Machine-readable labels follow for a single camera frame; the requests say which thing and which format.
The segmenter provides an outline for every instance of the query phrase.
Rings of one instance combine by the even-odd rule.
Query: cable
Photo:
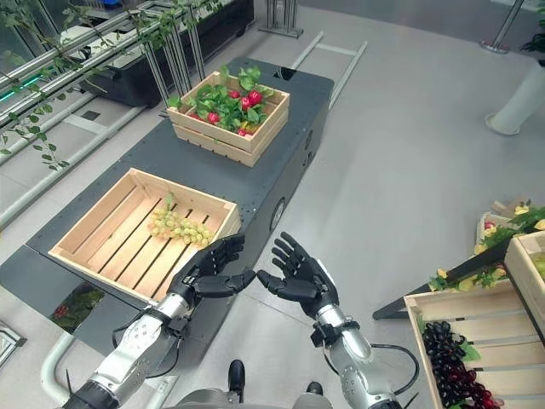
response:
[[[407,405],[403,406],[403,409],[407,409],[407,408],[409,407],[409,405],[412,403],[412,401],[413,401],[414,399],[416,399],[416,397],[418,396],[418,394],[419,394],[419,393],[416,392],[416,393],[413,395],[413,397],[409,399],[409,401],[407,402]]]
[[[172,371],[175,368],[176,364],[178,363],[178,359],[180,358],[180,344],[181,344],[181,337],[178,337],[178,345],[176,345],[176,358],[174,359],[174,363],[170,366],[170,368],[167,369],[166,371],[158,373],[157,375],[151,375],[149,377],[146,377],[146,379],[153,379],[155,377],[161,377],[163,375],[166,375],[167,373],[169,373],[170,371]]]
[[[409,355],[409,357],[412,359],[412,361],[415,363],[415,372],[412,375],[412,378],[410,381],[403,387],[399,388],[398,390],[394,390],[394,395],[401,395],[404,392],[406,392],[412,385],[415,384],[416,380],[418,379],[418,375],[420,374],[420,365],[418,364],[418,360],[413,355],[412,352],[410,352],[407,348],[400,347],[399,345],[391,345],[389,343],[372,343],[372,348],[378,348],[378,349],[397,349],[398,351],[405,352]]]

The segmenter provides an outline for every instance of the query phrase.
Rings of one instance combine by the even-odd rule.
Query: gray platform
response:
[[[60,265],[48,256],[48,251],[131,167],[237,203],[246,246],[243,256],[229,266],[226,274],[236,274],[245,265],[253,266],[271,233],[275,208],[282,200],[289,202],[319,147],[333,88],[328,78],[304,72],[291,76],[278,66],[254,60],[236,59],[230,69],[237,72],[240,66],[253,64],[260,67],[265,85],[291,94],[288,123],[254,168],[179,140],[165,119],[0,266],[0,285],[49,316],[74,288],[84,280],[90,281],[106,294],[74,335],[99,352],[108,353],[112,349],[112,329],[126,323],[145,303]],[[205,300],[199,305],[203,312],[198,316],[207,317],[194,317],[189,328],[191,337],[204,343],[211,340],[227,313],[227,308],[218,307],[217,300]]]

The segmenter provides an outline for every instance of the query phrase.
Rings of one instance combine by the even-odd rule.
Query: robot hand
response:
[[[255,278],[254,271],[246,268],[240,275],[217,276],[226,265],[238,260],[244,249],[244,236],[234,234],[218,239],[198,251],[176,274],[169,293],[178,294],[190,304],[195,298],[222,298],[232,296],[246,288]]]
[[[272,264],[279,267],[285,279],[275,277],[264,270],[257,278],[272,294],[298,302],[306,315],[313,320],[326,305],[339,305],[337,289],[322,264],[312,258],[289,234],[282,232],[283,240],[275,239],[277,247],[272,253],[278,257]]]

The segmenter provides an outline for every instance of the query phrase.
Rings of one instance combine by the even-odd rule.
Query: metal frame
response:
[[[313,49],[324,49],[326,51],[331,51],[338,54],[344,54],[344,55],[352,55],[353,58],[350,61],[350,64],[348,64],[347,69],[342,74],[341,79],[339,80],[339,83],[335,86],[333,89],[333,93],[331,94],[330,98],[330,107],[331,109],[336,101],[337,98],[339,98],[339,95],[341,94],[342,89],[346,85],[348,79],[352,75],[352,71],[354,71],[354,68],[358,64],[359,59],[364,54],[365,49],[367,48],[367,42],[365,41],[361,46],[359,47],[358,51],[352,51],[350,49],[342,49],[340,47],[334,47],[327,44],[322,44],[320,41],[322,41],[322,38],[324,37],[324,32],[319,32],[318,35],[312,40],[310,44],[303,50],[301,55],[297,57],[297,59],[294,61],[294,63],[291,65],[292,70],[296,70],[302,62],[308,57],[308,55],[313,51]]]
[[[297,0],[284,0],[284,23],[279,24],[276,13],[277,0],[267,0],[267,25],[261,27],[262,32],[271,32],[282,36],[299,38],[302,29],[296,27]]]
[[[489,42],[486,40],[481,40],[479,43],[483,49],[486,49],[494,54],[507,54],[509,52],[509,47],[502,45],[503,38],[508,33],[509,28],[513,24],[513,21],[522,7],[522,3],[525,0],[515,0],[513,7],[509,10],[509,14],[506,16],[505,21],[503,21],[500,31],[496,34],[494,41]]]
[[[5,349],[0,350],[0,367],[2,367],[9,356],[15,352],[18,347],[22,347],[25,344],[26,338],[21,337],[2,321],[0,321],[0,338],[7,344]]]

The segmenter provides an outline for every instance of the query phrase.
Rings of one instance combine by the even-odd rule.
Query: wooden crate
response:
[[[545,337],[545,282],[531,260],[540,253],[545,253],[545,232],[515,237],[509,243],[505,265]]]
[[[203,223],[213,240],[241,226],[236,204],[130,169],[49,251],[62,262],[145,301],[160,300],[198,251],[180,239],[152,237],[148,216],[174,195],[176,211]]]
[[[198,89],[205,84],[221,84],[220,73],[210,74],[181,98],[182,103],[190,97],[194,98]],[[235,77],[228,77],[226,86],[230,90],[241,90],[238,78]],[[168,113],[179,138],[252,167],[288,121],[289,108],[290,94],[275,89],[274,94],[267,97],[264,108],[268,114],[267,119],[253,135],[246,136],[190,117],[189,114],[194,112],[194,107],[182,105],[180,111],[169,108]]]
[[[404,299],[436,409],[443,406],[418,329],[419,314],[425,321],[449,321],[453,332],[475,343],[481,359],[464,365],[477,371],[477,382],[495,397],[506,397],[502,409],[545,407],[543,396],[536,397],[545,395],[545,347],[510,281],[489,289],[429,292]]]

